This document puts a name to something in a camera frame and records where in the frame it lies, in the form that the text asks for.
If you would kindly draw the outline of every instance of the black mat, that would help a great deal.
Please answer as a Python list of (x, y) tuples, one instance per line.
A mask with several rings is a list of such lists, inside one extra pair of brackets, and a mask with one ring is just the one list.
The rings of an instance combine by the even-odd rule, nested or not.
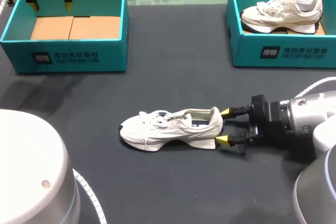
[[(334, 75), (233, 68), (225, 8), (131, 7), (126, 73), (18, 76), (1, 49), (0, 107), (32, 113), (55, 127), (108, 223), (295, 223), (293, 185), (311, 161), (298, 141), (255, 146), (244, 155), (241, 148), (205, 151), (181, 143), (144, 153), (118, 139), (119, 124), (139, 111), (224, 109), (261, 93), (269, 101), (286, 99)], [(0, 19), (2, 29), (9, 12)], [(230, 125), (226, 131), (232, 132)], [(80, 223), (98, 223), (83, 190), (80, 195)]]

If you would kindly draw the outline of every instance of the sneaker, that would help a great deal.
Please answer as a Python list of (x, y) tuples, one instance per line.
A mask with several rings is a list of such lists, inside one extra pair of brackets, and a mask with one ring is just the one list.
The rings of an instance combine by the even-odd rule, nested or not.
[(159, 150), (171, 140), (182, 140), (195, 148), (215, 149), (215, 137), (223, 128), (218, 108), (188, 109), (176, 113), (140, 112), (120, 125), (120, 136), (129, 145), (149, 152)]
[(258, 2), (240, 13), (243, 28), (270, 33), (283, 27), (297, 33), (314, 34), (322, 16), (322, 0), (270, 0)]

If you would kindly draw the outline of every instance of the cardboard box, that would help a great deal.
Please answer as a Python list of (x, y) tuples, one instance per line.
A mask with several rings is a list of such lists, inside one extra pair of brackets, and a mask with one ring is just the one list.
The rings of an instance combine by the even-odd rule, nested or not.
[(242, 30), (239, 13), (257, 2), (228, 0), (226, 23), (235, 67), (336, 68), (336, 0), (323, 0), (323, 16), (314, 35), (253, 34)]
[(127, 0), (17, 0), (0, 39), (18, 73), (125, 71)]

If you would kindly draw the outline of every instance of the shoe sole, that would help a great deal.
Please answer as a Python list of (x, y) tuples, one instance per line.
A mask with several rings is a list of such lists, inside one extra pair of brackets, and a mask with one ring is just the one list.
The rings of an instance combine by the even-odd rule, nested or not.
[(254, 33), (263, 33), (263, 34), (269, 34), (278, 28), (290, 29), (300, 34), (315, 34), (317, 29), (319, 28), (318, 22), (316, 24), (310, 24), (310, 25), (296, 25), (296, 24), (287, 23), (287, 24), (281, 24), (277, 26), (256, 26), (256, 25), (246, 23), (245, 21), (242, 20), (241, 24), (242, 24), (241, 26), (243, 27), (243, 29), (245, 27), (248, 27)]
[[(119, 126), (119, 134), (120, 134), (121, 129), (122, 129), (122, 125)], [(137, 148), (137, 149), (140, 149), (140, 150), (143, 150), (143, 151), (147, 151), (147, 152), (157, 152), (163, 145), (170, 142), (170, 141), (168, 141), (166, 143), (147, 144), (146, 149), (145, 149), (144, 144), (134, 144), (134, 143), (131, 143), (131, 142), (125, 140), (124, 138), (122, 138), (122, 139), (127, 144), (129, 144), (130, 146), (132, 146), (134, 148)], [(206, 139), (206, 140), (188, 139), (188, 140), (182, 140), (182, 141), (185, 142), (186, 144), (188, 144), (189, 146), (194, 147), (194, 148), (205, 149), (205, 150), (214, 150), (216, 148), (216, 141), (215, 141), (214, 138)]]

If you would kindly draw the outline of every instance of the cardboard insert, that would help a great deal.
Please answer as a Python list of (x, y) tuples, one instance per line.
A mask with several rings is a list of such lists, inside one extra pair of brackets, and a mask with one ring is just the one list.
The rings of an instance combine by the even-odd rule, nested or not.
[[(244, 34), (253, 34), (250, 31), (243, 30), (243, 32), (244, 32)], [(273, 32), (271, 32), (271, 34), (300, 34), (300, 33), (296, 33), (295, 31), (292, 31), (290, 29), (286, 29), (286, 30), (283, 30), (283, 31), (273, 31)], [(315, 35), (326, 35), (321, 22), (319, 22), (319, 28), (317, 29)]]
[(38, 17), (31, 40), (119, 39), (120, 17)]

